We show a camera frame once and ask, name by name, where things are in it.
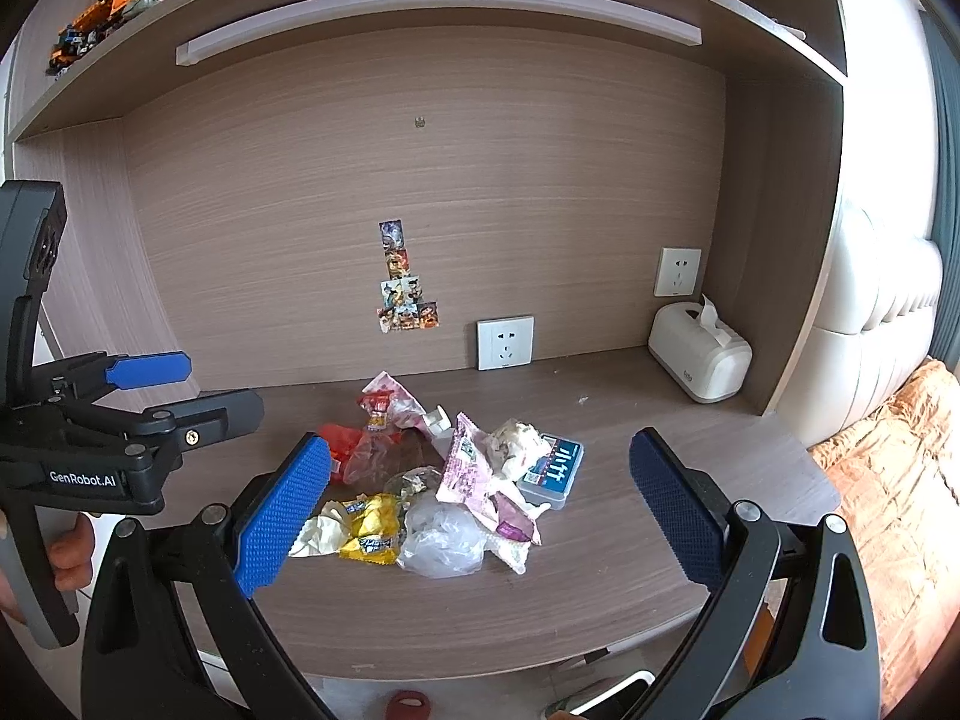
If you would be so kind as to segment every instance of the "human hand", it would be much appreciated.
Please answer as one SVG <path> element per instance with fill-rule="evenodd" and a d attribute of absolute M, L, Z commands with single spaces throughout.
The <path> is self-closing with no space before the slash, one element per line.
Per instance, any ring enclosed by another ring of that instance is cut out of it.
<path fill-rule="evenodd" d="M 54 569 L 54 584 L 61 592 L 79 590 L 93 579 L 93 525 L 82 512 L 77 514 L 73 529 L 47 547 L 47 557 Z M 23 614 L 13 597 L 10 583 L 0 573 L 0 610 L 23 622 Z"/>

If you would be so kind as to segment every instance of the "orange blanket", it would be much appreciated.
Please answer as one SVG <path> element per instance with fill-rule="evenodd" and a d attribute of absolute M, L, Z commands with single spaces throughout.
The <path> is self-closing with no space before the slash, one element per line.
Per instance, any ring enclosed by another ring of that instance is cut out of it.
<path fill-rule="evenodd" d="M 843 497 L 880 639 L 883 712 L 960 611 L 960 383 L 927 360 L 867 418 L 810 453 Z"/>

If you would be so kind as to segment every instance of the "white leather headboard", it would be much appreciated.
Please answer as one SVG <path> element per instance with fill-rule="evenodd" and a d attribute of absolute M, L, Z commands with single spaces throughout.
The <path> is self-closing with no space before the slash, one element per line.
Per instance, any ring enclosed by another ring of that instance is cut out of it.
<path fill-rule="evenodd" d="M 844 207 L 823 300 L 776 406 L 804 446 L 875 410 L 923 362 L 942 275 L 932 242 Z"/>

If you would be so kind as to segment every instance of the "white wall socket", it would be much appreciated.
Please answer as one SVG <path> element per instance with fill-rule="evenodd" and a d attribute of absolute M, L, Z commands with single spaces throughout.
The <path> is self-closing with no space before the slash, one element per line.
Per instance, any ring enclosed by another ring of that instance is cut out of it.
<path fill-rule="evenodd" d="M 477 322 L 477 368 L 527 365 L 534 353 L 534 317 Z"/>
<path fill-rule="evenodd" d="M 674 295 L 693 295 L 699 269 L 699 248 L 665 248 L 656 271 L 654 296 L 672 298 Z"/>

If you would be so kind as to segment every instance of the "pile of trash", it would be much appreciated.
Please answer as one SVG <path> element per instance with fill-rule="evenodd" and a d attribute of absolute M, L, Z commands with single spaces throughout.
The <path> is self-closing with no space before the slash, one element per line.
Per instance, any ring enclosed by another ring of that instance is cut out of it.
<path fill-rule="evenodd" d="M 290 557 L 337 554 L 445 579 L 480 570 L 492 552 L 524 573 L 550 504 L 529 503 L 517 482 L 550 443 L 515 419 L 488 434 L 464 413 L 453 423 L 440 407 L 426 413 L 385 371 L 357 403 L 365 428 L 325 424 L 318 435 L 330 446 L 332 480 L 363 493 L 325 503 Z"/>

